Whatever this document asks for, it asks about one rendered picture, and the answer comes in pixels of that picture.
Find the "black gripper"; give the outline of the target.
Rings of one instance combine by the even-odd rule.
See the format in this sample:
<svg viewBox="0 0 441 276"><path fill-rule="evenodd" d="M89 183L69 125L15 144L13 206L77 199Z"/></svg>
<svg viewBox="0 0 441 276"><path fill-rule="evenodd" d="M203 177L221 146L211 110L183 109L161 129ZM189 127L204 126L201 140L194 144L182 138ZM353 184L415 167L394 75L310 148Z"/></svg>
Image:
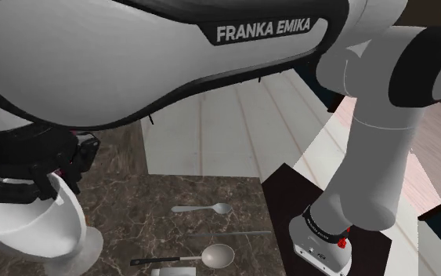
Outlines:
<svg viewBox="0 0 441 276"><path fill-rule="evenodd" d="M81 173L90 170L100 141L91 133L73 134L64 129L14 129L0 132L0 203L31 204L56 199L57 191L49 179L31 177L33 173L61 170L67 186L80 194Z"/></svg>

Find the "white bowl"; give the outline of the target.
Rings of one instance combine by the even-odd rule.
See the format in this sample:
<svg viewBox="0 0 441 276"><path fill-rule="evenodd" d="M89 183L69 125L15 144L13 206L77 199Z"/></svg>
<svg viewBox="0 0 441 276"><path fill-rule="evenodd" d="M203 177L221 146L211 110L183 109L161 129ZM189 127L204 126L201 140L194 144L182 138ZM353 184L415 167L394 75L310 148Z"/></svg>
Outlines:
<svg viewBox="0 0 441 276"><path fill-rule="evenodd" d="M99 259L103 236L66 182L54 172L48 178L56 199L0 203L0 250L42 263L47 276L81 276Z"/></svg>

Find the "white rectangular object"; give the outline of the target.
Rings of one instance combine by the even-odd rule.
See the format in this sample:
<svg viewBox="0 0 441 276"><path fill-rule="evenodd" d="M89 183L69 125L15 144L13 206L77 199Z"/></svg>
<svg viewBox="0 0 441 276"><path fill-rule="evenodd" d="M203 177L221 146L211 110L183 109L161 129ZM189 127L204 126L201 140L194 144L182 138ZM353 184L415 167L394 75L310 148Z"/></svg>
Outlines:
<svg viewBox="0 0 441 276"><path fill-rule="evenodd" d="M150 276L196 276L195 267L162 267L153 269Z"/></svg>

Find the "grey metal spoon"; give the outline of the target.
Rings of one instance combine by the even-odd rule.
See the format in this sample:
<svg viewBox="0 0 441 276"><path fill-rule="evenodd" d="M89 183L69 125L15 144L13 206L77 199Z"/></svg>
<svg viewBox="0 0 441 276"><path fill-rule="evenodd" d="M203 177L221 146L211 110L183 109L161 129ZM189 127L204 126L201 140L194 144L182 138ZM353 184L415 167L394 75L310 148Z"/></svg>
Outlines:
<svg viewBox="0 0 441 276"><path fill-rule="evenodd" d="M227 214L232 210L232 206L226 203L216 203L214 205L209 206L182 206L177 205L171 207L172 212L191 212L191 211L197 211L197 210L204 210L204 209L210 209L213 210L215 213L224 215Z"/></svg>

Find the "thin grey metal rod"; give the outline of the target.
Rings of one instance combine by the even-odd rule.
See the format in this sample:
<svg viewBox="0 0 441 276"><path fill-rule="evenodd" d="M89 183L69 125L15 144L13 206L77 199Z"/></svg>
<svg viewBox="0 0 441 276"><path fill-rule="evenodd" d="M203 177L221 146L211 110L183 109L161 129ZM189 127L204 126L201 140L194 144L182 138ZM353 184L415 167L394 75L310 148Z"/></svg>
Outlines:
<svg viewBox="0 0 441 276"><path fill-rule="evenodd" d="M237 232L218 232L218 233L195 233L186 234L187 237L220 237L230 235L263 235L272 234L272 231L237 231Z"/></svg>

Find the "dark robot stand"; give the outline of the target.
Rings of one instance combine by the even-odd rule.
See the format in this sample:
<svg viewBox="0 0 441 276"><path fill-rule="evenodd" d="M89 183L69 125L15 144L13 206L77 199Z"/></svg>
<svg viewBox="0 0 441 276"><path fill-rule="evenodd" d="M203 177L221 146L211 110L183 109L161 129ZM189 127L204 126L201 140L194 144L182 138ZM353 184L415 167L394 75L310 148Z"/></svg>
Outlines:
<svg viewBox="0 0 441 276"><path fill-rule="evenodd" d="M287 276L326 276L297 256L288 230L291 219L302 214L322 190L287 164L269 176L262 189ZM352 249L352 266L345 275L385 276L391 244L380 232L350 227L346 246Z"/></svg>

